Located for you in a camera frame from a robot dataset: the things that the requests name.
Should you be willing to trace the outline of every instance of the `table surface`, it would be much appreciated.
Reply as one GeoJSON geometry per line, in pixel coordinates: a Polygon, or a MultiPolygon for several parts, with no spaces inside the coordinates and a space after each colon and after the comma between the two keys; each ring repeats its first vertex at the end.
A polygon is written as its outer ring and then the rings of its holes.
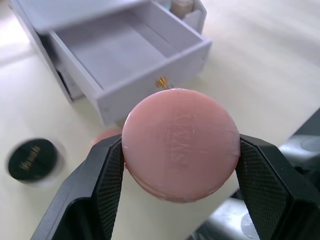
{"type": "MultiPolygon", "coordinates": [[[[185,85],[218,100],[240,133],[277,146],[320,107],[320,27],[316,1],[203,1],[208,66],[185,85]]],[[[0,225],[6,240],[29,239],[63,180],[106,129],[86,98],[69,104],[5,2],[0,3],[0,225]],[[8,176],[6,158],[32,137],[63,146],[63,170],[41,186],[8,176]]],[[[114,240],[183,240],[238,188],[233,174],[195,203],[158,200],[124,173],[114,240]]]]}

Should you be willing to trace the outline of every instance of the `open drawer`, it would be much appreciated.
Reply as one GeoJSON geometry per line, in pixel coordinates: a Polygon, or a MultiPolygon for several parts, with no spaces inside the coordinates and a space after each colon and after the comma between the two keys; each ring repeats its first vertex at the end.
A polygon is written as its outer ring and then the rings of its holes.
{"type": "Polygon", "coordinates": [[[51,43],[105,125],[125,118],[160,91],[167,77],[178,87],[203,68],[211,46],[155,2],[50,33],[51,43]]]}

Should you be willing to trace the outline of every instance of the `pink soap bar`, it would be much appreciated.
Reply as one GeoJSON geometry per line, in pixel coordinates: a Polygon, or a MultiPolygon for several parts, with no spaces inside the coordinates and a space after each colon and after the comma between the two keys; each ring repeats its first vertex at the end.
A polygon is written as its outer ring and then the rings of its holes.
{"type": "Polygon", "coordinates": [[[186,203],[226,182],[240,156],[240,136],[214,99],[179,88],[155,93],[132,110],[122,149],[141,187],[157,198],[186,203]]]}

